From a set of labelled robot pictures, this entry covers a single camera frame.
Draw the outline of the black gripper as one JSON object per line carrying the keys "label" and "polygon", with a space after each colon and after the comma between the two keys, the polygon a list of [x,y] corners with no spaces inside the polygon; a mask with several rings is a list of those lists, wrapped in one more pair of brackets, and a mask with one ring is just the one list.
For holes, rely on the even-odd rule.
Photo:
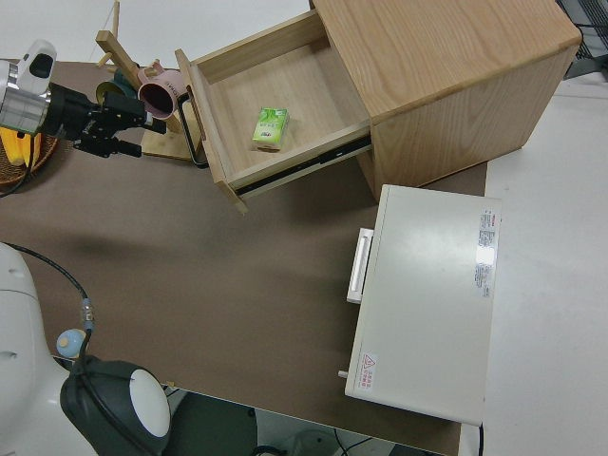
{"label": "black gripper", "polygon": [[62,85],[50,85],[49,93],[45,134],[70,141],[74,148],[97,157],[142,156],[138,144],[116,137],[121,131],[141,127],[166,133],[165,121],[147,116],[142,102],[122,94],[107,92],[104,101],[96,104],[85,94]]}

